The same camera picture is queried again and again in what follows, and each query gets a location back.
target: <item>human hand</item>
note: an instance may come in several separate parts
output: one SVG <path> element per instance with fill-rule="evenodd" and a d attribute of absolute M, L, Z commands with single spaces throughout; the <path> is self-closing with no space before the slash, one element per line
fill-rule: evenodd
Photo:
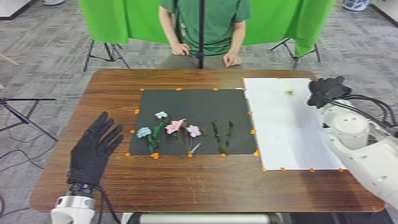
<path fill-rule="evenodd" d="M 238 54 L 227 52 L 227 54 L 224 55 L 224 65 L 225 68 L 241 65 L 241 59 Z"/>
<path fill-rule="evenodd" d="M 190 55 L 190 46 L 186 44 L 172 44 L 170 49 L 174 55 Z"/>
<path fill-rule="evenodd" d="M 113 119 L 108 119 L 108 113 L 103 112 L 71 150 L 69 184 L 99 186 L 108 157 L 122 141 L 121 125 L 106 134 L 112 126 Z"/>

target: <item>wooden table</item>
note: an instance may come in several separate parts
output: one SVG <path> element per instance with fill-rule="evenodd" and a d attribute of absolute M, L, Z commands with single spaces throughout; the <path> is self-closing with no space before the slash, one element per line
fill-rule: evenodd
<path fill-rule="evenodd" d="M 261 171 L 259 157 L 126 157 L 140 89 L 231 89 L 241 77 L 314 78 L 305 71 L 101 70 L 71 117 L 35 185 L 32 207 L 48 212 L 67 190 L 69 151 L 99 113 L 124 125 L 124 142 L 112 155 L 103 187 L 117 212 L 375 212 L 384 202 L 348 172 Z"/>

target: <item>wall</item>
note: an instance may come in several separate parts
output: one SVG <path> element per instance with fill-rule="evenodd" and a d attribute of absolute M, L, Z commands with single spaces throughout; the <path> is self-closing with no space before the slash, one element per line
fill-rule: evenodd
<path fill-rule="evenodd" d="M 0 0 L 0 17 L 9 17 L 32 0 Z"/>
<path fill-rule="evenodd" d="M 398 22 L 398 0 L 373 0 L 373 4 Z"/>

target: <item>white paper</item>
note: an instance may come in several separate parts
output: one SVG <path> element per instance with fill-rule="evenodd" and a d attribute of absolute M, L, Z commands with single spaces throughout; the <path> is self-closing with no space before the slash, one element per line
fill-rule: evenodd
<path fill-rule="evenodd" d="M 266 170 L 344 168 L 325 144 L 316 108 L 307 106 L 309 79 L 245 79 L 245 97 Z"/>

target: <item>pink flower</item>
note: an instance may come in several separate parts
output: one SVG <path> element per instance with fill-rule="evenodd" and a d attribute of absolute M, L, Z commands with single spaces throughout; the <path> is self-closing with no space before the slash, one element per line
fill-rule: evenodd
<path fill-rule="evenodd" d="M 167 134 L 172 134 L 176 131 L 179 131 L 179 128 L 181 128 L 181 125 L 183 125 L 185 120 L 186 119 L 181 119 L 179 121 L 172 121 L 170 122 L 170 125 L 165 127 Z"/>
<path fill-rule="evenodd" d="M 190 137 L 195 138 L 197 136 L 201 136 L 201 130 L 199 130 L 199 127 L 190 125 L 188 128 L 186 128 L 186 131 L 190 132 Z"/>

